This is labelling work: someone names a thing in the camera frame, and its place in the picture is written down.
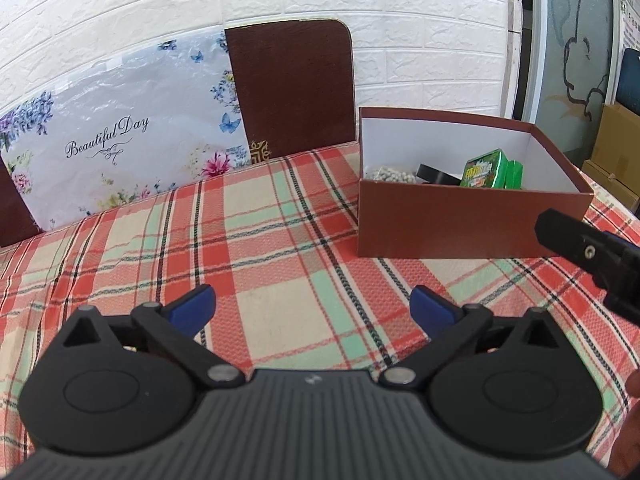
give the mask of cardboard box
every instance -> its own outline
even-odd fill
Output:
[[[524,165],[524,190],[474,189],[362,178],[380,165],[420,163],[460,176],[466,161],[501,148]],[[360,109],[358,256],[551,256],[536,240],[538,215],[582,219],[593,190],[533,124],[455,112]]]
[[[640,117],[620,103],[605,105],[591,160],[640,194]]]
[[[639,197],[627,186],[619,180],[604,171],[600,166],[592,160],[585,160],[582,165],[582,171],[589,175],[593,180],[600,184],[604,189],[609,191],[614,197],[620,200],[620,203],[629,209],[632,213],[636,213],[639,205]]]

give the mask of ribbed gray surface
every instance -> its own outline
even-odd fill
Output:
[[[418,397],[377,387],[365,371],[260,370],[211,392],[174,435],[108,459],[36,452],[10,480],[611,480],[583,453],[539,463],[460,446]]]

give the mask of floral print sheet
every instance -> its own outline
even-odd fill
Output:
[[[220,28],[51,87],[0,113],[0,156],[44,230],[251,163]]]

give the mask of open box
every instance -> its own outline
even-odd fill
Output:
[[[460,176],[469,159],[497,148],[524,165],[522,190],[363,178],[367,168],[420,164]],[[538,215],[554,208],[582,219],[592,198],[589,184],[533,124],[436,110],[360,109],[358,256],[551,256],[536,240]]]

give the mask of red plaid fabric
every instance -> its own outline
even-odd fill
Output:
[[[356,257],[356,144],[301,153],[212,178],[0,250],[0,474],[31,443],[17,399],[38,357],[80,304],[125,314],[199,283],[218,295],[196,337],[253,367],[380,369],[426,341],[408,312],[423,283],[505,316],[549,308],[605,403],[590,452],[606,462],[628,412],[638,329],[603,308],[591,278],[561,259],[385,260]],[[594,185],[586,216],[640,242],[640,222]]]

